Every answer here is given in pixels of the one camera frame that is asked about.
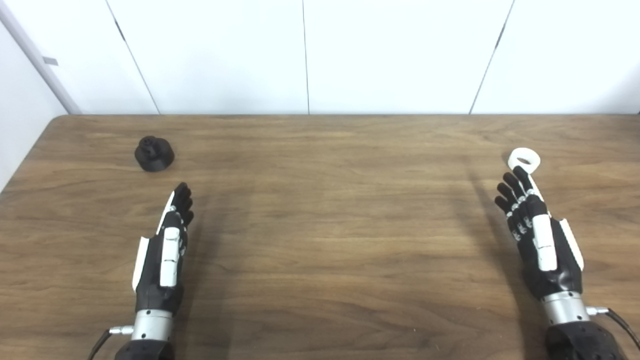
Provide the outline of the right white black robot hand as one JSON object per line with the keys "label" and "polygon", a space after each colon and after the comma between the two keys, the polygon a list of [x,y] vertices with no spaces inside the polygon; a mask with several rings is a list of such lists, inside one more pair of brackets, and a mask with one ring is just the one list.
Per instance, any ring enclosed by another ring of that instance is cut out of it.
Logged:
{"label": "right white black robot hand", "polygon": [[585,260],[567,219],[551,215],[522,166],[503,174],[496,189],[494,203],[505,214],[531,294],[538,300],[560,292],[581,294]]}

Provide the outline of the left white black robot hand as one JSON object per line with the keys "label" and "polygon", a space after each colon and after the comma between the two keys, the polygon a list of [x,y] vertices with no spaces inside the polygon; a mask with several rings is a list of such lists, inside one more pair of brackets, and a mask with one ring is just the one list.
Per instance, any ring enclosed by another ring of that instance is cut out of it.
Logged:
{"label": "left white black robot hand", "polygon": [[181,276],[193,204],[190,187],[181,182],[167,199],[155,234],[140,238],[132,276],[136,312],[178,313],[185,294]]}

